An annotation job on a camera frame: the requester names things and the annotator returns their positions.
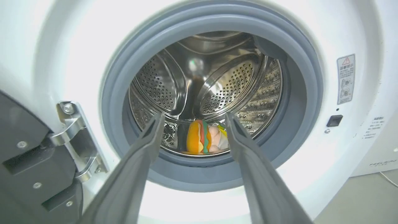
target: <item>brand logo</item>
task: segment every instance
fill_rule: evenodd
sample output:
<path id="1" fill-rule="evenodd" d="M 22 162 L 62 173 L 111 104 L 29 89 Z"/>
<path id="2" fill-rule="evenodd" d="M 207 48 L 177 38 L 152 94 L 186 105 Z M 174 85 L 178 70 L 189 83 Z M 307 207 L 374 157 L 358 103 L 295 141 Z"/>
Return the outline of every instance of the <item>brand logo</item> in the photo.
<path id="1" fill-rule="evenodd" d="M 397 160 L 394 159 L 394 160 L 389 160 L 389 161 L 384 161 L 384 162 L 379 162 L 379 163 L 371 163 L 371 164 L 369 164 L 369 166 L 377 167 L 377 166 L 386 165 L 386 164 L 388 164 L 388 163 L 393 163 L 393 162 L 396 162 L 396 161 L 397 161 Z"/>

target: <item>warning label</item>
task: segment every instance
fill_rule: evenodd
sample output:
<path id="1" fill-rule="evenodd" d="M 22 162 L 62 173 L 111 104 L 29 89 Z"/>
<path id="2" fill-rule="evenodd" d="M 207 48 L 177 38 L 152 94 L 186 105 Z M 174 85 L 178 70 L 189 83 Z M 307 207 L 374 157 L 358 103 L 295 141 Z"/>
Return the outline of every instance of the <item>warning label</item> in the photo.
<path id="1" fill-rule="evenodd" d="M 337 59 L 339 73 L 339 96 L 337 104 L 352 100 L 355 81 L 355 54 Z"/>
<path id="2" fill-rule="evenodd" d="M 384 117 L 375 117 L 368 127 L 368 130 L 366 130 L 365 134 L 362 136 L 362 139 L 369 139 L 369 138 L 374 138 L 379 134 L 381 131 L 381 128 L 383 127 L 384 124 Z"/>

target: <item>metal hinge bracket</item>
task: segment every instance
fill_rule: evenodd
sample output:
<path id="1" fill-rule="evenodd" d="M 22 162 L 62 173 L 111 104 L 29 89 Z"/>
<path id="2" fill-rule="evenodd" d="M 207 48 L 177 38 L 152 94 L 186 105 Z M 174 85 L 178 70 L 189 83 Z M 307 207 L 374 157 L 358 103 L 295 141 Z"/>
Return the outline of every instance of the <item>metal hinge bracket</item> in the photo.
<path id="1" fill-rule="evenodd" d="M 79 181 L 85 182 L 95 173 L 106 173 L 108 170 L 98 153 L 79 105 L 70 101 L 59 102 L 57 112 L 64 130 L 48 134 L 46 142 L 53 146 L 65 145 L 68 148 L 78 168 L 75 178 Z"/>

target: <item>washing machine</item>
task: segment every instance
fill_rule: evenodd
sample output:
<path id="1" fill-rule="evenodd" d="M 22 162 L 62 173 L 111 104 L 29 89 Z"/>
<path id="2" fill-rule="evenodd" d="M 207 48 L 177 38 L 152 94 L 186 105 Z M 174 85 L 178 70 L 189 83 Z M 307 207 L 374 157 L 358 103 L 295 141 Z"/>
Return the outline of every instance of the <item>washing machine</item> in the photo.
<path id="1" fill-rule="evenodd" d="M 26 222 L 76 221 L 158 112 L 139 223 L 250 222 L 229 149 L 186 150 L 227 112 L 314 219 L 397 109 L 394 1 L 0 4 L 1 196 Z"/>

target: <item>plush toy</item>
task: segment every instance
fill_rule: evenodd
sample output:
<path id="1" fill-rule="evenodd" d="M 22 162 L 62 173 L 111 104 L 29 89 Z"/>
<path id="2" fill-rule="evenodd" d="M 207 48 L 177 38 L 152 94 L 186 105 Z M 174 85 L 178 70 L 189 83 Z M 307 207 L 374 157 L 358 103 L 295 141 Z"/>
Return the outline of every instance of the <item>plush toy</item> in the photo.
<path id="1" fill-rule="evenodd" d="M 221 127 L 209 126 L 203 120 L 192 122 L 187 135 L 187 153 L 208 154 L 228 147 L 226 132 Z"/>

